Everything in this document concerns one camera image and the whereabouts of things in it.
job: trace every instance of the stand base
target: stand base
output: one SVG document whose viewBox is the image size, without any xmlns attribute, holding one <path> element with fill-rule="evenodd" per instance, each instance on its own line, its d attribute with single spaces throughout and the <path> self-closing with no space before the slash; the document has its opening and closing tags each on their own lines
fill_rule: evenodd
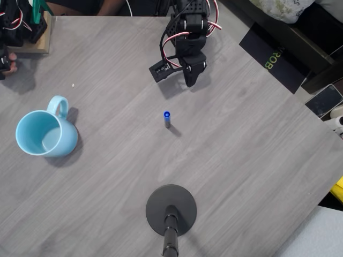
<svg viewBox="0 0 343 257">
<path fill-rule="evenodd" d="M 181 186 L 166 185 L 156 189 L 146 204 L 146 218 L 151 228 L 165 235 L 166 208 L 174 205 L 178 211 L 178 236 L 185 234 L 193 226 L 197 217 L 197 206 L 190 192 Z"/>
</svg>

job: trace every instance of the white wire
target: white wire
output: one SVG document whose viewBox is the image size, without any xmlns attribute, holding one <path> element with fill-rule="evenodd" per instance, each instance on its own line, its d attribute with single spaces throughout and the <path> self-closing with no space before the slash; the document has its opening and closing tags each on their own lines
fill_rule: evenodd
<svg viewBox="0 0 343 257">
<path fill-rule="evenodd" d="M 129 10 L 130 10 L 130 14 L 131 14 L 131 17 L 132 17 L 133 15 L 132 15 L 132 11 L 131 11 L 131 6 L 129 4 L 129 0 L 126 0 L 126 3 L 128 4 Z"/>
<path fill-rule="evenodd" d="M 7 29 L 7 30 L 9 30 L 9 31 L 12 31 L 12 30 L 15 30 L 15 29 L 17 29 L 17 28 L 19 28 L 20 27 L 20 25 L 21 25 L 21 23 L 22 23 L 22 21 L 23 21 L 23 12 L 21 11 L 21 9 L 20 9 L 20 7 L 19 7 L 19 5 L 18 5 L 18 0 L 16 0 L 16 3 L 17 3 L 17 7 L 18 7 L 18 9 L 19 9 L 19 11 L 20 11 L 20 22 L 19 22 L 19 24 L 16 26 L 16 27 L 14 27 L 14 28 L 3 28 L 3 29 Z"/>
<path fill-rule="evenodd" d="M 218 4 L 217 4 L 216 0 L 213 0 L 213 3 L 214 3 L 214 6 L 215 6 L 215 23 L 218 24 L 218 20 L 219 20 L 219 8 L 218 8 Z M 215 26 L 210 25 L 210 26 L 209 26 L 210 33 L 208 33 L 208 34 L 206 35 L 206 37 L 211 36 L 211 34 L 214 32 L 214 29 L 215 29 Z"/>
<path fill-rule="evenodd" d="M 167 38 L 167 39 L 165 40 L 165 42 L 163 43 L 163 45 L 162 45 L 163 55 L 165 56 L 166 61 L 169 62 L 169 63 L 171 63 L 171 64 L 173 64 L 175 67 L 178 67 L 178 68 L 181 68 L 181 66 L 179 66 L 179 65 L 176 64 L 176 63 L 173 63 L 171 60 L 169 60 L 169 59 L 167 58 L 166 52 L 165 52 L 165 50 L 164 50 L 164 47 L 165 47 L 165 44 L 166 44 L 169 40 L 171 40 L 171 39 L 173 39 L 173 38 L 175 38 L 175 37 L 177 37 L 177 36 L 181 36 L 181 35 L 189 35 L 189 32 L 180 32 L 180 33 L 177 33 L 177 34 L 175 34 L 175 35 L 173 35 L 173 36 Z"/>
</svg>

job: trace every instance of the mug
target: mug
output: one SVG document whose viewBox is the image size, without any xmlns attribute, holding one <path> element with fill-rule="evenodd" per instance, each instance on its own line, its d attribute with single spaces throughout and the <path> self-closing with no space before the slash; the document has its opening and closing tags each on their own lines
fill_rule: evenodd
<svg viewBox="0 0 343 257">
<path fill-rule="evenodd" d="M 44 157 L 60 157 L 71 153 L 77 143 L 78 133 L 66 120 L 68 101 L 56 95 L 46 111 L 32 111 L 17 125 L 16 140 L 24 152 Z"/>
</svg>

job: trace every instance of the small cylinder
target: small cylinder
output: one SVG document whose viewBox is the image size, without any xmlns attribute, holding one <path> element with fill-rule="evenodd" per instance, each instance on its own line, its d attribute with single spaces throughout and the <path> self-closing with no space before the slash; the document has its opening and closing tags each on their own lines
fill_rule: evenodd
<svg viewBox="0 0 343 257">
<path fill-rule="evenodd" d="M 163 113 L 163 117 L 165 119 L 165 126 L 166 126 L 166 128 L 167 129 L 170 128 L 170 112 L 169 111 L 165 111 Z"/>
</svg>

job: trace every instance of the robotic arm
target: robotic arm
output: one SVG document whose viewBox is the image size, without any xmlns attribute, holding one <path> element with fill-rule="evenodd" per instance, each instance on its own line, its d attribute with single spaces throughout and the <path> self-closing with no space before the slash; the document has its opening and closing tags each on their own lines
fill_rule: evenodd
<svg viewBox="0 0 343 257">
<path fill-rule="evenodd" d="M 218 21 L 218 6 L 216 1 L 216 22 Z M 215 27 L 220 26 L 208 21 L 210 5 L 205 0 L 176 0 L 176 10 L 171 15 L 169 24 L 164 31 L 160 51 L 162 60 L 149 68 L 156 82 L 167 78 L 174 72 L 183 71 L 186 85 L 192 87 L 200 73 L 206 69 L 206 56 L 201 49 L 206 44 L 206 38 Z M 162 43 L 165 35 L 168 39 Z M 171 41 L 175 47 L 175 55 L 167 57 L 163 47 Z M 178 59 L 179 65 L 172 62 Z"/>
</svg>

